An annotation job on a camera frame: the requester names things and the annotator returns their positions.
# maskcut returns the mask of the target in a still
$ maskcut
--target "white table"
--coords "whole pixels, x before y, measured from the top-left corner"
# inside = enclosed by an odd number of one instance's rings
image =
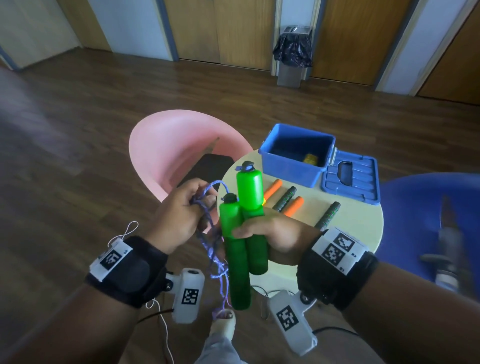
[[[237,171],[235,171],[235,168],[241,166],[246,160],[252,161],[256,169],[263,170],[262,156],[258,154],[258,150],[254,150],[243,156],[235,162],[233,166],[228,169],[225,176],[223,176],[223,182],[227,184],[230,192],[235,194],[238,192],[236,178]],[[264,190],[266,190],[276,179],[276,177],[263,174]],[[300,186],[283,180],[282,187],[268,199],[265,206],[272,207],[289,187],[295,186],[297,188],[297,193],[293,198],[302,196],[305,202],[292,217],[313,226],[323,216],[328,207],[334,201],[338,201],[341,204],[341,207],[332,219],[330,225],[336,226],[351,236],[359,239],[362,243],[368,246],[370,251],[375,252],[380,244],[384,231],[382,207],[380,205],[369,205],[351,198],[323,192],[320,189],[321,179],[322,177],[320,176],[314,188]],[[219,212],[219,205],[223,202],[220,198],[225,194],[226,191],[224,186],[220,185],[218,189],[217,212]],[[296,266],[284,266],[269,261],[268,271],[261,276],[250,274],[250,282],[253,286],[263,287],[267,292],[289,290],[296,293],[298,292],[296,274]],[[255,289],[259,293],[265,295],[263,290],[258,288]]]

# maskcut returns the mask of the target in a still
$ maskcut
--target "wooden floor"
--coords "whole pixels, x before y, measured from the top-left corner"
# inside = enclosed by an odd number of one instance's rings
[[[343,150],[374,156],[382,180],[434,171],[480,172],[480,108],[310,80],[276,86],[267,72],[75,50],[20,73],[0,68],[0,353],[82,281],[88,265],[131,220],[144,224],[157,201],[132,168],[128,139],[143,117],[191,109],[235,127],[258,148],[285,122],[332,133]],[[170,270],[207,267],[198,242]],[[359,338],[326,331],[305,358],[290,353],[262,297],[237,316],[233,343],[249,363],[375,363]],[[208,280],[199,319],[169,323],[177,363],[192,363],[208,334],[218,284]],[[166,306],[171,297],[166,298]],[[308,312],[313,328],[348,327],[335,310]],[[155,320],[136,330],[138,363],[162,362]]]

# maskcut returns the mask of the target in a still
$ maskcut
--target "gray pants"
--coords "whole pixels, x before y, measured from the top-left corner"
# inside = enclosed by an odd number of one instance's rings
[[[214,333],[205,340],[204,349],[195,364],[242,364],[230,340]]]

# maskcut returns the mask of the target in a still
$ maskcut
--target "white slipper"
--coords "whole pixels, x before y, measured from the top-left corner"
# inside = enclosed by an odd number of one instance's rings
[[[233,310],[228,308],[221,310],[217,313],[216,319],[212,322],[212,326],[210,327],[210,335],[218,332],[232,341],[233,334],[235,333],[236,322],[237,320]]]

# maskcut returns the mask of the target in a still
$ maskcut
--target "blue chair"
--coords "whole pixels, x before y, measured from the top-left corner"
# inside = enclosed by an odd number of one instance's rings
[[[419,260],[438,252],[442,196],[450,198],[456,223],[480,293],[480,174],[428,173],[398,178],[380,186],[384,234],[376,252],[384,262],[430,281],[432,266]]]

